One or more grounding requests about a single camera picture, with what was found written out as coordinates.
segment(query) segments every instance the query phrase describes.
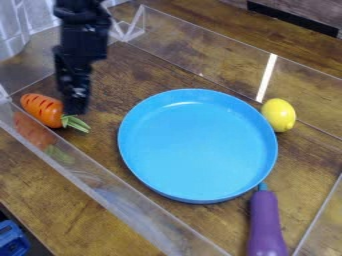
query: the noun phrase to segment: purple eggplant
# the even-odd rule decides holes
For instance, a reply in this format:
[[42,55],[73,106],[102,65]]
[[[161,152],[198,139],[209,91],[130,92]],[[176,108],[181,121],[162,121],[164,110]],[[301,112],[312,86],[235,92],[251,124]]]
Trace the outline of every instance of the purple eggplant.
[[248,240],[248,256],[287,256],[285,243],[281,236],[277,200],[267,191],[264,183],[251,198],[251,230]]

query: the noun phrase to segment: yellow lemon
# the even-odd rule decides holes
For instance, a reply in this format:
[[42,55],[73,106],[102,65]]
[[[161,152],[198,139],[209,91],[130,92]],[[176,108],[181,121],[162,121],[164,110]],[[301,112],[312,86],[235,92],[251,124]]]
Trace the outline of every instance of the yellow lemon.
[[281,99],[269,99],[261,106],[261,114],[269,122],[275,132],[285,132],[292,129],[295,123],[295,111],[291,104]]

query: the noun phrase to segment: blue plate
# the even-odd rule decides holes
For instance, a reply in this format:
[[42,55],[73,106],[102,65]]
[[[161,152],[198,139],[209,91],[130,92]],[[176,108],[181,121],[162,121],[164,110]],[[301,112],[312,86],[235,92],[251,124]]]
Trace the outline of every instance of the blue plate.
[[216,91],[180,89],[140,102],[118,129],[118,150],[138,180],[165,197],[215,203],[252,189],[277,156],[259,112]]

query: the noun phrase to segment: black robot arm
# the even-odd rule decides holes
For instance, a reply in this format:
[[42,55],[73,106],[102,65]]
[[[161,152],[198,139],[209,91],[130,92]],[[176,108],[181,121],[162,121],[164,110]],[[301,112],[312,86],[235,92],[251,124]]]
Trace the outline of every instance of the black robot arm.
[[60,45],[53,47],[57,90],[64,113],[86,112],[90,95],[90,64],[106,57],[110,15],[102,0],[56,0],[53,14],[61,19]]

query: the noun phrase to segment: carrot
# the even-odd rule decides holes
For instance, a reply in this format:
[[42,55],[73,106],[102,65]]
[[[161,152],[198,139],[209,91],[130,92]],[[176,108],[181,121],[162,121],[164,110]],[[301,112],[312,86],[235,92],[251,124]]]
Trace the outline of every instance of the carrot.
[[35,123],[23,113],[13,113],[13,123],[17,133],[53,159],[68,164],[74,162],[74,159],[54,147],[54,144],[57,143],[56,136],[49,133],[46,128]]
[[62,114],[62,103],[60,100],[45,95],[27,93],[19,98],[23,110],[49,128],[70,126],[88,133],[89,126],[74,117]]

